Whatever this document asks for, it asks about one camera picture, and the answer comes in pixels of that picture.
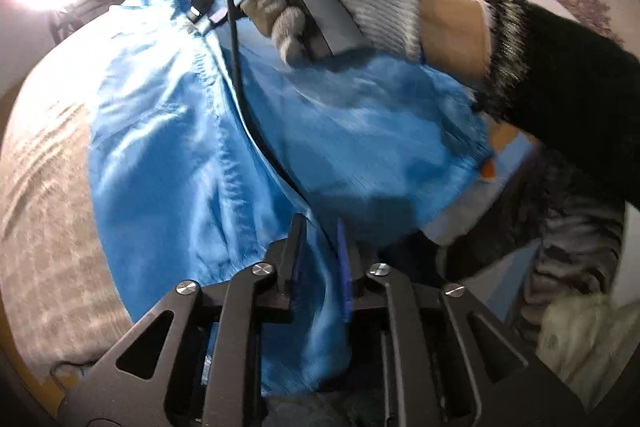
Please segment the black sweater sleeve forearm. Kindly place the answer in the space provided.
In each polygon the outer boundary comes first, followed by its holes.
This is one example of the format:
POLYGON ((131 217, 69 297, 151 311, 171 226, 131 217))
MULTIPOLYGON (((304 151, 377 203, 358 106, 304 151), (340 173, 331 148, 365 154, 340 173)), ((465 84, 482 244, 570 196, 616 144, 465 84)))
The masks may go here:
POLYGON ((421 0, 419 13, 428 65, 639 204, 638 57, 526 0, 421 0))

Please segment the grey knitted gloved right hand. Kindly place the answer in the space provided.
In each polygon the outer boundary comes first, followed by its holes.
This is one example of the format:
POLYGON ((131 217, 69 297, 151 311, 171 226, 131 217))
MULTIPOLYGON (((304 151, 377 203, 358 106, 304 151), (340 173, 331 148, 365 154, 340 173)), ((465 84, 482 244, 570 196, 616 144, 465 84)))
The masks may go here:
MULTIPOLYGON (((421 60, 420 0, 338 0, 373 49, 421 60)), ((280 59, 297 66, 305 60, 302 38, 306 16, 286 0, 244 0, 241 10, 257 30, 271 39, 280 59)))

